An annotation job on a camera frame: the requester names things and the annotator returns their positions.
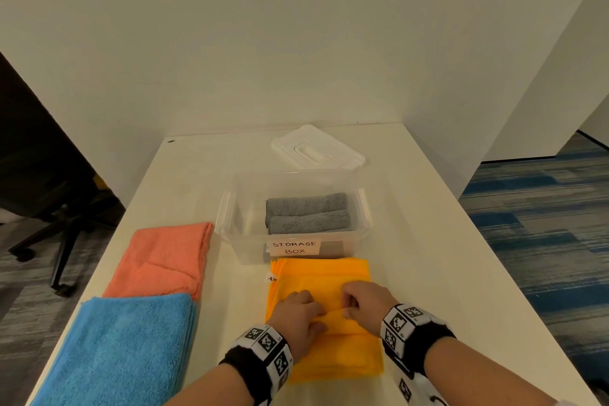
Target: storage box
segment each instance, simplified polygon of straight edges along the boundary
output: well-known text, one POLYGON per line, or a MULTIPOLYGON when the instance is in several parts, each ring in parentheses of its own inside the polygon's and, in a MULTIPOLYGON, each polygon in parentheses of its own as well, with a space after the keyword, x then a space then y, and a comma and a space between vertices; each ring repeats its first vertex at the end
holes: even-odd
POLYGON ((237 174, 224 193, 216 230, 231 243, 242 264, 255 265, 279 257, 350 257, 370 224, 365 192, 355 171, 249 172, 237 174), (269 235, 264 223, 267 199, 340 192, 347 194, 352 231, 269 235))

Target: yellow towel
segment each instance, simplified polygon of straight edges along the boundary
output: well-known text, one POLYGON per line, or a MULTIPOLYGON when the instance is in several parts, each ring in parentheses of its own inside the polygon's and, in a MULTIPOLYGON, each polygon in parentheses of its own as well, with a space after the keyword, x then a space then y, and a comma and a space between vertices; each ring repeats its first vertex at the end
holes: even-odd
POLYGON ((318 335, 311 351, 294 366, 290 382, 375 376, 383 372, 380 341, 355 321, 345 319, 340 302, 346 282, 370 280, 368 262, 361 259, 279 259, 270 271, 266 319, 275 305, 294 291, 308 290, 327 315, 316 318, 328 326, 318 335))

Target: person's left hand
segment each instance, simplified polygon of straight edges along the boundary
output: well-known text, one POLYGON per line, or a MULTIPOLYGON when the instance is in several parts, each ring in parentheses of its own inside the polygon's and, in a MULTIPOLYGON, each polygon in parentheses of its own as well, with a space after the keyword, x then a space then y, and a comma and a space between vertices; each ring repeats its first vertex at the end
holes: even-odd
POLYGON ((315 336, 328 330, 323 323, 311 322, 325 314, 322 304, 315 302, 311 293, 304 290, 292 292, 285 300, 280 300, 266 323, 285 338, 296 364, 307 355, 315 336))

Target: wall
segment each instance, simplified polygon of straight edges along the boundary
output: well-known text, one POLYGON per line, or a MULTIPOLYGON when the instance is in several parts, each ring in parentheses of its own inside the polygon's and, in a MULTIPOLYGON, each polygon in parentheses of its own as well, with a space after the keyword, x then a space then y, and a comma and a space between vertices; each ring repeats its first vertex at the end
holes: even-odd
POLYGON ((583 0, 485 160, 554 156, 609 93, 609 0, 583 0))
POLYGON ((580 129, 609 147, 609 95, 586 119, 580 129))
POLYGON ((0 0, 125 203, 164 135, 403 121, 459 195, 581 0, 0 0))

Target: blue carpet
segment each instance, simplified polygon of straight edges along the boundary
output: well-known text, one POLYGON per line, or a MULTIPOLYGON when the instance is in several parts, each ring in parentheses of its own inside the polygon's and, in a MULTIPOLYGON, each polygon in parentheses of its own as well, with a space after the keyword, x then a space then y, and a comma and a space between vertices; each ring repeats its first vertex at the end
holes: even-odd
POLYGON ((609 382, 609 151, 483 164, 461 206, 586 380, 609 382))

